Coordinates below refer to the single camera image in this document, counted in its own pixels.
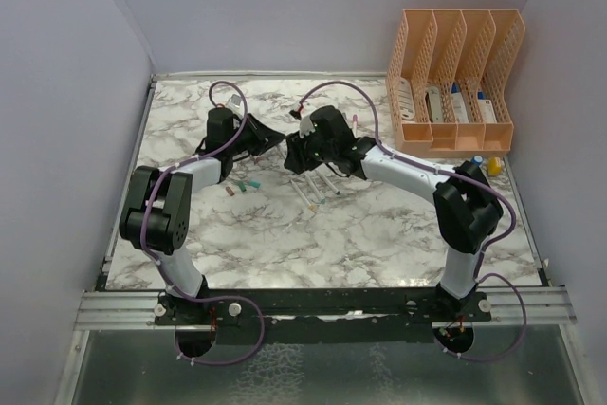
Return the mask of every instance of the orange desk organizer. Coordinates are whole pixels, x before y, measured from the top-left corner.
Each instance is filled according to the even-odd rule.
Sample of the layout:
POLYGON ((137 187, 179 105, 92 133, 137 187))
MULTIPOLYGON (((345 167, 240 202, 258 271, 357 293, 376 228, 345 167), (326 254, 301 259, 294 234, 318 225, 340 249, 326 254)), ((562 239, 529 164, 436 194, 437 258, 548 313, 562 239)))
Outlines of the orange desk organizer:
POLYGON ((504 90, 524 36, 517 10, 405 9, 386 77, 396 149, 426 158, 504 156, 514 127, 504 90), (401 116, 400 78, 411 84, 415 118, 401 116), (451 87, 457 83, 469 112, 469 123, 454 115, 451 87), (431 122, 426 87, 441 94, 443 122, 431 122), (490 99, 495 123, 487 123, 477 94, 490 99))

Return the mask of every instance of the small bottle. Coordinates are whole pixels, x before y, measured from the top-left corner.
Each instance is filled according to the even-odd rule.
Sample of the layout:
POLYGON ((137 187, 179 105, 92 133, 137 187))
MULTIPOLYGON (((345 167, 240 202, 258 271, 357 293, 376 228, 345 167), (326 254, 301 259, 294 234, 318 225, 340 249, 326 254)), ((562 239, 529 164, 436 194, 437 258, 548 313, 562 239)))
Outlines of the small bottle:
POLYGON ((487 164, 487 173, 491 176, 500 175, 502 170, 504 169, 504 162, 501 158, 493 156, 489 159, 487 164))

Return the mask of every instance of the white tube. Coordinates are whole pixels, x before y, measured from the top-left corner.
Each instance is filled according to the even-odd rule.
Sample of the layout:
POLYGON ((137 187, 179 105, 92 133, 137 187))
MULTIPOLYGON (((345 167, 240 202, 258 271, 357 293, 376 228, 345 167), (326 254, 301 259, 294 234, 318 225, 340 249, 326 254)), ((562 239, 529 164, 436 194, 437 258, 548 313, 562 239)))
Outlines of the white tube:
POLYGON ((314 195, 316 195, 316 197, 318 198, 319 203, 324 204, 326 201, 326 198, 324 197, 322 192, 319 190, 319 188, 316 186, 316 184, 312 180, 312 177, 310 177, 310 174, 308 172, 303 172, 303 178, 305 178, 305 182, 307 182, 307 185, 310 186, 310 189, 312 189, 312 192, 314 192, 314 195))
POLYGON ((318 177, 321 178, 322 182, 324 182, 327 187, 329 189, 331 189, 331 192, 333 192, 334 194, 341 194, 341 192, 338 190, 338 188, 333 185, 333 183, 329 180, 329 178, 324 175, 323 173, 321 173, 319 170, 314 170, 316 172, 316 174, 318 175, 318 177))
POLYGON ((302 192, 302 189, 300 189, 300 186, 297 185, 297 183, 293 180, 293 179, 289 179, 289 181, 291 182, 291 185, 293 186, 293 188, 295 189, 295 192, 300 196, 300 198, 302 199, 303 203, 312 211, 314 211, 316 208, 314 207, 314 205, 312 203, 310 203, 310 200, 307 199, 304 195, 304 192, 302 192))

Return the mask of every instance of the metal rail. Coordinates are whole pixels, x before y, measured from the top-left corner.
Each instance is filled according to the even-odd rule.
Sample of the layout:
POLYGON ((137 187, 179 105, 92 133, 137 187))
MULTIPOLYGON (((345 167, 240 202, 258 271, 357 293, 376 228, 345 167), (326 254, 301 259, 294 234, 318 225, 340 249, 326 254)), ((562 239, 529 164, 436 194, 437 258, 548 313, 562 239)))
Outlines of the metal rail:
MULTIPOLYGON (((517 325, 522 321, 521 306, 508 287, 483 287, 491 303, 491 322, 474 326, 517 325)), ((520 287, 529 324, 572 324, 577 321, 564 287, 520 287)), ((93 330, 209 330, 200 326, 156 326, 154 307, 158 291, 84 293, 75 329, 93 330)))

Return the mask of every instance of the marble surface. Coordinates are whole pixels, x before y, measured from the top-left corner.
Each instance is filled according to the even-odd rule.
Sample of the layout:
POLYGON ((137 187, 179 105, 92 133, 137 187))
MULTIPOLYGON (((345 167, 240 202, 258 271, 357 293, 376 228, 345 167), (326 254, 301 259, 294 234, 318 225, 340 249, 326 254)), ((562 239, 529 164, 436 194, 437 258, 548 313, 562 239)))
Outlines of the marble surface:
MULTIPOLYGON (((298 123, 289 108, 322 80, 257 79, 237 82, 250 111, 275 130, 290 133, 298 123)), ((353 81, 377 104, 380 136, 392 144, 390 115, 383 80, 353 81)), ((164 81, 156 86, 141 144, 138 165, 169 165, 189 156, 205 135, 207 90, 211 81, 164 81)), ((218 87, 217 102, 232 94, 218 87)), ((371 110, 347 87, 328 87, 310 99, 304 111, 336 105, 351 119, 359 116, 359 135, 373 134, 371 110)), ((326 196, 316 212, 308 209, 289 183, 299 183, 310 200, 315 195, 301 176, 282 167, 278 151, 257 162, 236 164, 228 180, 192 197, 186 241, 198 269, 212 287, 346 287, 427 286, 440 279, 446 246, 439 235, 434 208, 416 195, 378 182, 339 178, 320 170, 341 191, 333 194, 317 177, 326 196), (239 180, 255 180, 259 189, 238 190, 239 180), (231 186, 235 196, 225 190, 231 186)), ((491 185, 514 205, 506 174, 491 185)), ((509 223, 503 217, 498 231, 509 223)), ((496 271, 516 285, 540 285, 534 258, 519 220, 516 230, 491 246, 481 275, 496 271)), ((488 284, 500 285, 498 281, 488 284)), ((163 287, 154 264, 118 239, 108 289, 163 287)))

